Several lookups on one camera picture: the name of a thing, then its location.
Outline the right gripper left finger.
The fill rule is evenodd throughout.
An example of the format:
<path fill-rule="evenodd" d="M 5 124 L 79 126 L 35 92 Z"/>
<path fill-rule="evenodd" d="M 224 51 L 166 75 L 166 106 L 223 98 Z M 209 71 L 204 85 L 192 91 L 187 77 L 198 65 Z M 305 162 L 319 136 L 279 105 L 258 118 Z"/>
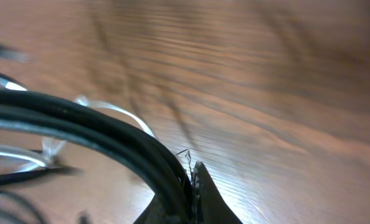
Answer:
<path fill-rule="evenodd" d="M 170 224 L 172 211 L 171 204 L 162 195 L 155 194 L 134 224 Z"/>

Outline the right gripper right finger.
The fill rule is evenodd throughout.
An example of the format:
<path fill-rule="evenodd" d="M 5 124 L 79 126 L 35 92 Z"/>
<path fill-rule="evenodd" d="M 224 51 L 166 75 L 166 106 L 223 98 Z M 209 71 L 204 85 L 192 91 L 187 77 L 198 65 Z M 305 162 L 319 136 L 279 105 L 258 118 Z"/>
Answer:
<path fill-rule="evenodd" d="M 196 162 L 192 173 L 192 192 L 195 223 L 242 224 L 224 202 L 212 177 L 202 162 Z"/>

